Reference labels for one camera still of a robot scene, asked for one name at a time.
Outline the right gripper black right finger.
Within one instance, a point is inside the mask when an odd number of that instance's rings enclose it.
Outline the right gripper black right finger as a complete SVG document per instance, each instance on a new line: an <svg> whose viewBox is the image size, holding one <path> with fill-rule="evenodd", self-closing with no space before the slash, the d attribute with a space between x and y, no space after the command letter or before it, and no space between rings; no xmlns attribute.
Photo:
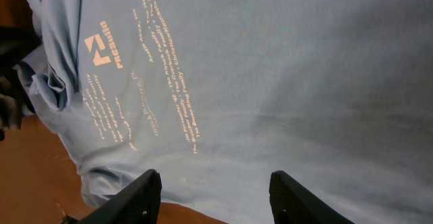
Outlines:
<svg viewBox="0 0 433 224"><path fill-rule="evenodd" d="M353 224L284 171L271 174L269 195L275 224Z"/></svg>

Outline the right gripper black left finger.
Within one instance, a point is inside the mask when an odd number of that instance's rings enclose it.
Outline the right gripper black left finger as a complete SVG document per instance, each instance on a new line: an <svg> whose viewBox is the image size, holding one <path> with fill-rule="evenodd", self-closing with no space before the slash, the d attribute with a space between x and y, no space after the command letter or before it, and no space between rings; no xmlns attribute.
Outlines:
<svg viewBox="0 0 433 224"><path fill-rule="evenodd" d="M81 220L66 215L62 224L157 224L160 174L150 169Z"/></svg>

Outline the light blue printed t-shirt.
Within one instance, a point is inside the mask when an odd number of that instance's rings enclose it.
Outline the light blue printed t-shirt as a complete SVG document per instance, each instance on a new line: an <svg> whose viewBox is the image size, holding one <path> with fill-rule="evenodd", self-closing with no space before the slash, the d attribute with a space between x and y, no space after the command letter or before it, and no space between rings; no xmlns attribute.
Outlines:
<svg viewBox="0 0 433 224"><path fill-rule="evenodd" d="M270 223L283 170L355 223L432 222L432 0L28 0L38 117L100 206Z"/></svg>

